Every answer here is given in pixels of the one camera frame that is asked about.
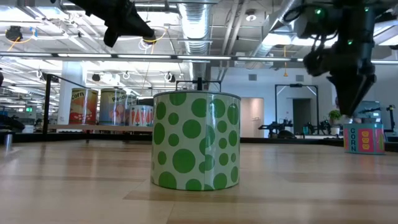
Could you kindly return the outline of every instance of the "colorful box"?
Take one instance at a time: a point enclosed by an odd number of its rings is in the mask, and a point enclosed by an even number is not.
[[[344,124],[345,152],[384,155],[382,124]]]

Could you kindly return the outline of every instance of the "cylinder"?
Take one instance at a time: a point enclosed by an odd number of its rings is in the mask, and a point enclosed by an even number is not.
[[[70,100],[69,124],[95,124],[98,91],[73,88]]]
[[[154,112],[152,106],[133,105],[130,107],[129,125],[136,127],[152,127],[154,125]]]
[[[126,112],[124,113],[124,125],[130,125],[131,106],[137,104],[137,97],[128,95],[126,100]]]
[[[179,190],[219,190],[239,182],[238,96],[175,91],[154,96],[152,183]]]
[[[382,124],[344,124],[345,152],[384,155]]]
[[[99,103],[99,124],[124,126],[127,94],[120,89],[101,90]]]

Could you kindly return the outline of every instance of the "yellow cable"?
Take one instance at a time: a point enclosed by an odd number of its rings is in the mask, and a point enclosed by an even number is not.
[[[15,42],[12,42],[12,45],[11,45],[11,47],[10,48],[8,48],[8,50],[7,51],[10,51],[13,47],[14,47],[14,45],[18,42],[18,40],[19,40],[19,38],[20,37],[18,37],[16,40],[15,40]]]
[[[35,35],[35,32],[32,33],[32,36],[31,36],[29,39],[24,40],[24,41],[21,41],[21,42],[18,42],[19,38],[18,38],[16,41],[11,41],[11,40],[9,40],[9,39],[7,39],[7,40],[8,40],[9,42],[11,42],[11,43],[14,43],[14,44],[24,44],[24,43],[29,42],[30,40],[32,40],[32,38],[33,38],[34,35]]]
[[[163,37],[164,37],[164,35],[166,34],[166,32],[167,32],[167,28],[164,28],[164,33],[163,33],[163,35],[162,35],[161,37],[159,37],[158,39],[156,39],[156,40],[146,40],[146,39],[142,38],[142,40],[143,40],[144,42],[148,42],[148,43],[157,42],[158,40],[163,39]]]
[[[155,49],[155,44],[152,46],[152,50],[150,51],[150,54],[154,54],[154,49]],[[141,91],[139,93],[140,96],[142,95],[142,91],[144,89],[145,81],[147,80],[147,76],[148,76],[148,72],[149,72],[149,66],[150,66],[150,62],[148,63],[147,73],[145,74],[144,82],[142,83],[142,88],[141,88]]]

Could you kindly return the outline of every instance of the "green polka dot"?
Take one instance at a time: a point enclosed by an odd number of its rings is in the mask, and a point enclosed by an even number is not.
[[[235,154],[235,153],[232,153],[231,161],[232,161],[232,162],[235,162],[235,160],[236,160],[236,154]]]
[[[157,162],[159,162],[160,165],[164,165],[166,163],[166,153],[163,151],[160,151],[159,154],[157,155]]]
[[[222,153],[218,158],[218,162],[220,162],[222,166],[225,166],[228,163],[228,154]]]
[[[216,164],[216,161],[214,160],[213,156],[211,155],[206,155],[205,156],[205,170],[209,171],[212,170],[214,165]]]
[[[206,154],[206,138],[202,139],[199,143],[200,152],[205,155]]]
[[[171,134],[169,136],[169,145],[170,146],[177,146],[180,142],[180,138],[176,134]]]
[[[198,121],[195,120],[188,120],[182,126],[182,132],[184,133],[185,137],[194,139],[199,136],[201,131],[201,126]]]
[[[199,180],[190,179],[185,184],[185,190],[201,190],[201,183]]]
[[[199,171],[204,174],[205,173],[205,162],[201,162],[199,164]]]
[[[178,172],[186,174],[195,166],[195,156],[188,149],[179,149],[173,155],[173,166]]]
[[[180,106],[187,99],[186,93],[172,93],[170,94],[170,102],[174,106]]]
[[[236,145],[236,143],[238,141],[238,134],[236,134],[236,131],[231,131],[229,133],[228,140],[229,140],[229,144],[231,146],[235,146]]]
[[[210,185],[205,184],[205,190],[214,190]]]
[[[231,171],[231,180],[232,180],[232,182],[235,183],[238,180],[238,173],[239,173],[238,168],[237,167],[233,167],[232,171]]]
[[[216,190],[224,189],[226,187],[226,175],[223,173],[217,174],[213,179],[213,186]]]
[[[169,115],[169,123],[171,125],[176,125],[178,123],[178,114],[170,113],[170,115]]]
[[[162,124],[157,123],[155,124],[154,128],[154,142],[155,144],[161,144],[164,140],[165,131]]]
[[[206,116],[206,100],[196,99],[191,106],[192,113],[198,118],[204,118]]]
[[[211,146],[216,139],[216,133],[210,125],[206,125],[206,147]]]
[[[226,142],[226,139],[225,139],[225,138],[221,138],[221,139],[218,141],[218,146],[219,146],[221,149],[225,149],[225,148],[226,148],[226,144],[227,144],[227,142]]]
[[[238,123],[239,121],[239,110],[238,110],[238,106],[236,106],[236,104],[231,104],[228,108],[228,120],[231,124],[235,125]]]
[[[222,100],[214,99],[210,102],[210,113],[216,118],[220,118],[225,114],[225,104]]]
[[[226,131],[226,122],[225,121],[220,121],[217,124],[217,129],[219,132],[224,133]]]
[[[176,189],[177,188],[177,181],[175,177],[170,172],[163,172],[159,176],[159,186]]]
[[[163,119],[166,115],[166,105],[163,102],[160,102],[156,106],[156,117],[157,119]]]

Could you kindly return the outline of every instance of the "potted plant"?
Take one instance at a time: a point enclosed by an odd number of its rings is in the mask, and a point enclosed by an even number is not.
[[[335,126],[335,122],[338,121],[342,117],[339,110],[332,110],[329,112],[330,124],[331,124],[331,134],[339,134],[340,126]]]

